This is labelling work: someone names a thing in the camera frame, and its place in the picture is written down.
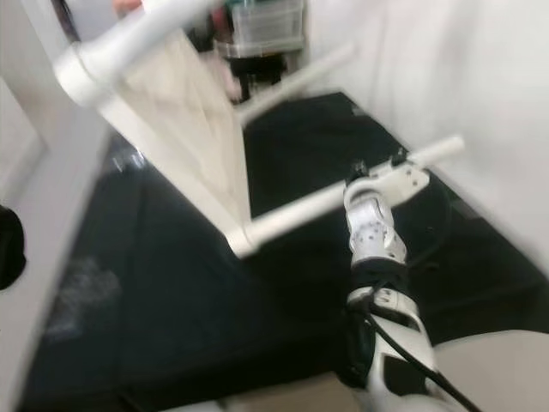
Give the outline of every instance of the white plastic rod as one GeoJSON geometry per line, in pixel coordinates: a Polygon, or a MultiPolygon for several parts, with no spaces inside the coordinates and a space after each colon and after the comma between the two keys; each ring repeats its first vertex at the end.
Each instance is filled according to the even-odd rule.
{"type": "Polygon", "coordinates": [[[314,221],[343,205],[344,190],[345,182],[341,181],[261,215],[246,226],[246,237],[252,245],[258,247],[314,221]]]}
{"type": "Polygon", "coordinates": [[[460,135],[447,137],[426,148],[411,152],[407,159],[418,167],[428,167],[448,157],[459,154],[465,148],[465,142],[460,135]]]}
{"type": "Polygon", "coordinates": [[[350,61],[357,47],[358,45],[354,42],[344,45],[243,103],[238,107],[240,123],[246,126],[251,120],[296,94],[311,82],[350,61]]]}
{"type": "Polygon", "coordinates": [[[100,81],[118,78],[137,58],[169,33],[189,26],[220,0],[165,0],[144,12],[138,9],[115,27],[81,47],[87,70],[100,81]]]}
{"type": "Polygon", "coordinates": [[[216,3],[221,0],[164,0],[147,12],[132,11],[97,39],[72,45],[56,62],[57,78],[78,103],[95,104],[140,56],[216,3]]]}
{"type": "MultiPolygon", "coordinates": [[[[464,148],[462,137],[455,135],[414,151],[407,158],[423,168],[456,155],[464,148]]],[[[391,169],[387,168],[387,163],[383,163],[372,170],[389,172],[391,169]]],[[[244,228],[251,250],[343,206],[345,188],[345,181],[335,183],[253,219],[244,228]]]]}

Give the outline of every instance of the white fabric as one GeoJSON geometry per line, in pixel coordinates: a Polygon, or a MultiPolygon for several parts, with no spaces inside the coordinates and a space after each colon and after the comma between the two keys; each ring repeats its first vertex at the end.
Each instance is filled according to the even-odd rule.
{"type": "Polygon", "coordinates": [[[122,112],[120,116],[111,113],[108,120],[207,218],[220,230],[227,230],[226,223],[218,222],[223,218],[217,212],[204,208],[204,203],[209,203],[207,197],[196,195],[188,182],[180,179],[182,171],[192,175],[193,187],[202,185],[200,191],[215,198],[237,226],[250,219],[240,124],[224,91],[182,31],[173,33],[162,46],[137,62],[117,92],[153,136],[143,144],[139,136],[127,132],[131,120],[122,112]],[[168,160],[158,153],[166,151],[180,167],[163,164],[168,160]]]}

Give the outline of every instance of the plastic container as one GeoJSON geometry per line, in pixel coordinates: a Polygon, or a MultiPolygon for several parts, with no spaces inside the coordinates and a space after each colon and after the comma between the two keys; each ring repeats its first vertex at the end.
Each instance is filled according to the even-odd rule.
{"type": "Polygon", "coordinates": [[[237,4],[232,8],[237,45],[303,41],[304,0],[237,4]]]}

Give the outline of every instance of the black mat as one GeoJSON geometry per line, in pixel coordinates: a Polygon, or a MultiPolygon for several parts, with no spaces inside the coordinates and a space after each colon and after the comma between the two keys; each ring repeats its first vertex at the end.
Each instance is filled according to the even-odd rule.
{"type": "MultiPolygon", "coordinates": [[[[296,101],[248,128],[253,215],[344,179],[357,158],[375,165],[396,151],[352,106],[341,94],[296,101]]],[[[451,220],[449,195],[434,184],[395,212],[410,258],[422,258],[412,288],[433,341],[543,330],[545,278],[482,220],[459,221],[456,212],[451,220]],[[425,255],[450,222],[445,246],[425,255]],[[534,294],[538,303],[527,305],[534,294]]],[[[153,168],[104,177],[63,282],[85,262],[115,279],[112,296],[81,310],[72,333],[43,337],[25,409],[118,410],[128,398],[167,409],[330,370],[340,353],[347,243],[338,211],[241,262],[153,168]]]]}

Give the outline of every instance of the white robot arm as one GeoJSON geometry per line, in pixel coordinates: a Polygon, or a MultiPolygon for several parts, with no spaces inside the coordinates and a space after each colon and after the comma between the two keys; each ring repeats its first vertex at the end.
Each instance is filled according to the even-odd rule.
{"type": "Polygon", "coordinates": [[[424,167],[462,147],[454,136],[414,154],[400,152],[370,171],[355,167],[347,182],[344,204],[353,252],[347,306],[359,320],[351,327],[359,329],[354,332],[361,348],[354,357],[358,367],[350,365],[354,376],[342,380],[365,390],[359,398],[366,410],[455,411],[453,397],[467,410],[479,411],[437,371],[418,307],[408,296],[407,250],[391,213],[429,185],[424,167]]]}

